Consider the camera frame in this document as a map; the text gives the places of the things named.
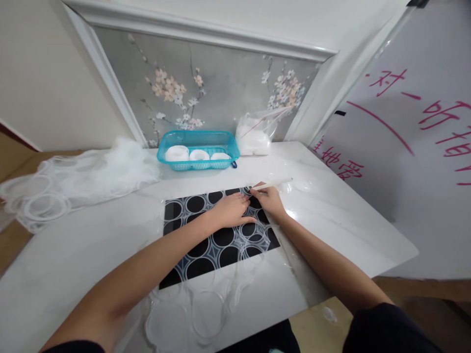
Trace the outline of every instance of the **white molding frame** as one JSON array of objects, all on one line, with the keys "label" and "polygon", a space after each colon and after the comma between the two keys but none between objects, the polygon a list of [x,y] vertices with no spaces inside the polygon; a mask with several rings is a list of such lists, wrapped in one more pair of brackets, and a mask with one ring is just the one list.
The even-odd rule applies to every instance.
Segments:
[{"label": "white molding frame", "polygon": [[105,81],[105,85],[111,93],[111,96],[118,105],[119,111],[121,114],[123,114],[123,118],[126,124],[128,124],[132,135],[143,147],[149,147],[147,140],[144,137],[139,124],[137,123],[131,106],[129,105],[128,100],[126,99],[126,96],[121,88],[121,85],[118,82],[118,78],[114,74],[111,64],[106,57],[105,51],[103,50],[97,34],[93,28],[89,26],[87,22],[85,22],[83,18],[76,14],[71,8],[65,4],[64,7],[72,21],[72,24],[77,30],[80,39],[90,54],[93,63],[97,67],[98,72],[103,78],[103,81]]},{"label": "white molding frame", "polygon": [[63,0],[90,25],[324,62],[337,51],[235,28],[94,0]]},{"label": "white molding frame", "polygon": [[[108,90],[116,101],[134,138],[145,147],[148,147],[147,141],[106,57],[103,47],[91,27],[92,25],[304,59],[320,64],[338,53],[338,51],[335,50],[329,50],[306,43],[273,38],[253,32],[213,25],[160,12],[146,11],[121,4],[95,0],[62,1],[78,35],[88,50],[99,73],[103,77]],[[317,92],[316,88],[320,81],[317,74],[290,125],[285,136],[285,141],[290,140],[295,128],[304,118],[308,107],[314,99],[314,95]]]}]

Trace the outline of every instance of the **white wall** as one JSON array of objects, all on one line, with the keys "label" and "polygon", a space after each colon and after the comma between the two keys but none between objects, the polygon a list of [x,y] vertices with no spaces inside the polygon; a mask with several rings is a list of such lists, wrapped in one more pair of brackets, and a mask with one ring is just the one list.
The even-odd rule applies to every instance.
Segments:
[{"label": "white wall", "polygon": [[0,3],[0,122],[41,151],[132,137],[58,0]]},{"label": "white wall", "polygon": [[[381,42],[408,0],[114,2],[340,50],[319,74],[307,118],[289,132],[308,144],[374,52],[367,45]],[[131,135],[58,0],[3,1],[0,45],[0,121],[31,144],[105,148]]]}]

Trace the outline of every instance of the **clear plastic bag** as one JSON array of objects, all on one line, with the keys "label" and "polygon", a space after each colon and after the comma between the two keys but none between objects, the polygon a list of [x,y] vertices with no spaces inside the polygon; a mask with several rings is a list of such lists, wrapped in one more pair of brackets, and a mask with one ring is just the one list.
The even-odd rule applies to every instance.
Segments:
[{"label": "clear plastic bag", "polygon": [[292,107],[247,113],[239,119],[235,141],[240,155],[266,155],[270,153],[278,122],[288,115]]}]

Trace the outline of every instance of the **dark sleeve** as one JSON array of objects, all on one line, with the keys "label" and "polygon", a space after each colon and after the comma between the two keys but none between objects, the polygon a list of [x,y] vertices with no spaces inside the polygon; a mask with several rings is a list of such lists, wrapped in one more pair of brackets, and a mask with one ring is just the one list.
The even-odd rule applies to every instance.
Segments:
[{"label": "dark sleeve", "polygon": [[70,341],[49,348],[43,353],[105,353],[105,350],[95,342]]},{"label": "dark sleeve", "polygon": [[343,353],[443,353],[397,306],[382,303],[353,317]]}]

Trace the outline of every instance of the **white marble table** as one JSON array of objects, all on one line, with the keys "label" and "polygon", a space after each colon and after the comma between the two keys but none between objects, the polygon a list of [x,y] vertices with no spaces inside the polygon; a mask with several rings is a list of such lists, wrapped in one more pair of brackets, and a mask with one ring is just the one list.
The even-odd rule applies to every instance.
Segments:
[{"label": "white marble table", "polygon": [[[0,280],[0,351],[36,352],[97,281],[161,236],[165,199],[292,177],[281,194],[289,214],[370,277],[418,254],[300,143],[274,143],[271,155],[242,157],[237,164],[180,173],[162,166],[163,181],[72,213],[35,235]],[[211,344],[188,338],[192,352],[222,349],[330,297],[285,235],[275,233],[282,246],[265,254]]]}]

